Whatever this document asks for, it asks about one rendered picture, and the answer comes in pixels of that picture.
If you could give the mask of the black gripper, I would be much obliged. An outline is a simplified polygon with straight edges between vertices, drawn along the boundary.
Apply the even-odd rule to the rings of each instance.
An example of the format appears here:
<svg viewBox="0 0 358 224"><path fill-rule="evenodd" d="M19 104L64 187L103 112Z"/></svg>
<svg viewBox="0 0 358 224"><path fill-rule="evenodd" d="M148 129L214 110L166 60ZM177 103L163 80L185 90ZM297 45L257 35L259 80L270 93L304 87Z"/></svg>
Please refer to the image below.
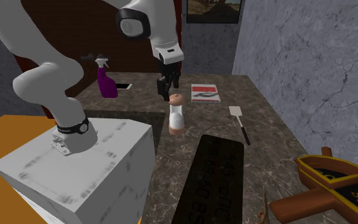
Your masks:
<svg viewBox="0 0 358 224"><path fill-rule="evenodd" d="M180 69L179 62L172 64L164 64L158 61L158 68L164 78L159 78L157 82L158 94L163 97L165 101L169 101L169 85L166 81L173 81L174 88L179 88Z"/></svg>

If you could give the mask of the brown wooden boat model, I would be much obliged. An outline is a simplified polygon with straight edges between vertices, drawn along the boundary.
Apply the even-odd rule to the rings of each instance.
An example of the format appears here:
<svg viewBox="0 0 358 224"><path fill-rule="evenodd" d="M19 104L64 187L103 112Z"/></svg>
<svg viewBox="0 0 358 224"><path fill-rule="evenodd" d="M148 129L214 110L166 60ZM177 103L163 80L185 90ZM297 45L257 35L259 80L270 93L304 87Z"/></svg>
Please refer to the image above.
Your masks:
<svg viewBox="0 0 358 224"><path fill-rule="evenodd" d="M327 146L321 153L294 160L308 191L269 204L281 224L331 209L350 224L358 224L358 165L333 157Z"/></svg>

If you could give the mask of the brown and white salt grinder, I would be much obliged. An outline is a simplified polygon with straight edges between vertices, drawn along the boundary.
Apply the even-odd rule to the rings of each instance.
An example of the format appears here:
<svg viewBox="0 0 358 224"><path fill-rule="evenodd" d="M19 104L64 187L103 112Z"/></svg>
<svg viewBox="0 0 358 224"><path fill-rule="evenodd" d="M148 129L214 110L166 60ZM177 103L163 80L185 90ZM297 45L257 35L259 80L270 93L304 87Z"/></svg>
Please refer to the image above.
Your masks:
<svg viewBox="0 0 358 224"><path fill-rule="evenodd" d="M184 97L180 94L172 94L169 99L169 133L174 136L180 136L184 132L184 117L182 113Z"/></svg>

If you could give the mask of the white block robot stand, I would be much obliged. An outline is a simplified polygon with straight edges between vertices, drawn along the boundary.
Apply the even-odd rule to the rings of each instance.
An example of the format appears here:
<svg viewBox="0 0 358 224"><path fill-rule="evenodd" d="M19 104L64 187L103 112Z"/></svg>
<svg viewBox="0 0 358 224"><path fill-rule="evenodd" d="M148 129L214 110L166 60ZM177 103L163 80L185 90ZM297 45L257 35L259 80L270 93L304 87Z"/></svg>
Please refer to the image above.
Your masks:
<svg viewBox="0 0 358 224"><path fill-rule="evenodd" d="M92 118L95 146L65 156L48 130L0 158L0 175L47 224L137 224L155 161L152 126Z"/></svg>

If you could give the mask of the dark framed wall picture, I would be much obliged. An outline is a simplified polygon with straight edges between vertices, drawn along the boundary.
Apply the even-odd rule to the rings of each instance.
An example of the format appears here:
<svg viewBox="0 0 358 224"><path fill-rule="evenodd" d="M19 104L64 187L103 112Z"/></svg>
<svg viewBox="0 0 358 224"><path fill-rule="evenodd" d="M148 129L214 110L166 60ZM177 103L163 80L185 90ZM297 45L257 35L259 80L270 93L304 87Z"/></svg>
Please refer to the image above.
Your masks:
<svg viewBox="0 0 358 224"><path fill-rule="evenodd" d="M236 24L244 0L188 0L188 24Z"/></svg>

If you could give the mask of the red and white book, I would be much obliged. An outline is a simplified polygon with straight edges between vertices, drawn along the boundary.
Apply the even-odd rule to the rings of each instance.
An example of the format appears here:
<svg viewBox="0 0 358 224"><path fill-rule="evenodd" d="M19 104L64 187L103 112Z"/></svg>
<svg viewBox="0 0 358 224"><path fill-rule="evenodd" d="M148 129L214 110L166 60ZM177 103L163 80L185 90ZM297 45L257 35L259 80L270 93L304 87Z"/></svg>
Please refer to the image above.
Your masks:
<svg viewBox="0 0 358 224"><path fill-rule="evenodd" d="M221 98L216 85L192 84L191 101L199 103L220 103Z"/></svg>

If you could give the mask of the dark brown wooden door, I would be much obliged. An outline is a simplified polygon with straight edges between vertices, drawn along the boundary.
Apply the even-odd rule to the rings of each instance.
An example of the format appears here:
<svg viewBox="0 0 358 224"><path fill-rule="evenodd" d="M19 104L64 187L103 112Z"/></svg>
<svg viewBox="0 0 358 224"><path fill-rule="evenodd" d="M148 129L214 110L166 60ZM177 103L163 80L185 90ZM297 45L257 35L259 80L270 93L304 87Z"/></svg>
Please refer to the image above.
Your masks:
<svg viewBox="0 0 358 224"><path fill-rule="evenodd" d="M84 77L66 90L75 97L97 77L97 65L82 60L89 53L110 56L114 72L157 72L149 39L127 39L116 26L117 8L103 0L21 0L48 42L66 57L77 60Z"/></svg>

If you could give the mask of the black flat panel with digits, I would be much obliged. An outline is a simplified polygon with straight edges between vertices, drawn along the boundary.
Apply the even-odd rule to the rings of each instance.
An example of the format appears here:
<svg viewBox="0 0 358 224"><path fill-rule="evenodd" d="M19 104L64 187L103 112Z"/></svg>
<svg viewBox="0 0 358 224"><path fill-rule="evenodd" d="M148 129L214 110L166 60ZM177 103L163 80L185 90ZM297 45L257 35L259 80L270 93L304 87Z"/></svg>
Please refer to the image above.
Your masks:
<svg viewBox="0 0 358 224"><path fill-rule="evenodd" d="M171 224L242 224L244 145L200 138Z"/></svg>

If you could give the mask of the purple spray bottle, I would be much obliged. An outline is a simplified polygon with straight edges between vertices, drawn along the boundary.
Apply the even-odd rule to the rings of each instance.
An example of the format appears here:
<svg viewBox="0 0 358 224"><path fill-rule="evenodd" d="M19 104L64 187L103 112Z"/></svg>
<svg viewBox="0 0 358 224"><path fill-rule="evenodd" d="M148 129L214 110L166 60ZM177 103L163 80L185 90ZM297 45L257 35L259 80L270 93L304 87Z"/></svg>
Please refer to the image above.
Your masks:
<svg viewBox="0 0 358 224"><path fill-rule="evenodd" d="M97 82L99 90L103 98L116 98L118 96L118 89L113 79L107 77L104 66L107 66L108 59L96 59L98 64Z"/></svg>

